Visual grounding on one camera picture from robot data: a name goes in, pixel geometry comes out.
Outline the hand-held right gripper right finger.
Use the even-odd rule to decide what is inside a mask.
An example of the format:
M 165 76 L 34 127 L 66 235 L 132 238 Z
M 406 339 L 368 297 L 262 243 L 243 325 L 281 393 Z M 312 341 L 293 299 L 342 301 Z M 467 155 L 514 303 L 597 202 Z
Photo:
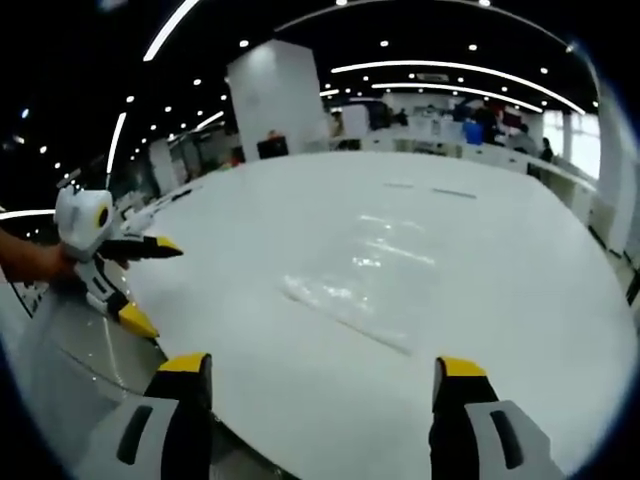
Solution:
M 486 371 L 455 357 L 435 360 L 429 432 L 433 479 L 563 479 L 543 430 Z

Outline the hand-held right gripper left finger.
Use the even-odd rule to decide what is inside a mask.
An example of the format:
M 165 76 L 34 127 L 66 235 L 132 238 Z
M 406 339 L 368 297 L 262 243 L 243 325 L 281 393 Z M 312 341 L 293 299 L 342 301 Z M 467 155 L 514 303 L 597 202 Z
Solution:
M 173 357 L 92 430 L 77 479 L 208 479 L 212 357 Z

